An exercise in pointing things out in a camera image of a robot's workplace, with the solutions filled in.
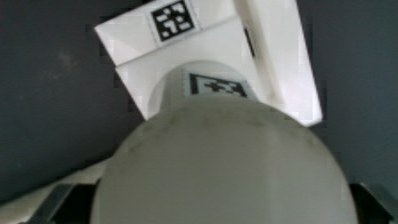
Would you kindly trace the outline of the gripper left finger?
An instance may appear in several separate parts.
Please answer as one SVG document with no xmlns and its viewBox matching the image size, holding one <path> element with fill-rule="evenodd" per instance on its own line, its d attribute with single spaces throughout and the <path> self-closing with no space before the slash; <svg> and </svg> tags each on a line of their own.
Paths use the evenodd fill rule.
<svg viewBox="0 0 398 224">
<path fill-rule="evenodd" d="M 59 184 L 23 224 L 89 224 L 98 184 Z"/>
</svg>

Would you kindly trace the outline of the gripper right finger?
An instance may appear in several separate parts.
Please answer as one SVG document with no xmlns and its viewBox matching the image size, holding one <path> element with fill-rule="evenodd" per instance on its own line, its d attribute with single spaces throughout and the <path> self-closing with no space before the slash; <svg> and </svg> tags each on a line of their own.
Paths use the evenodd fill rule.
<svg viewBox="0 0 398 224">
<path fill-rule="evenodd" d="M 365 182 L 350 184 L 359 224 L 398 224 L 398 198 L 388 189 Z"/>
</svg>

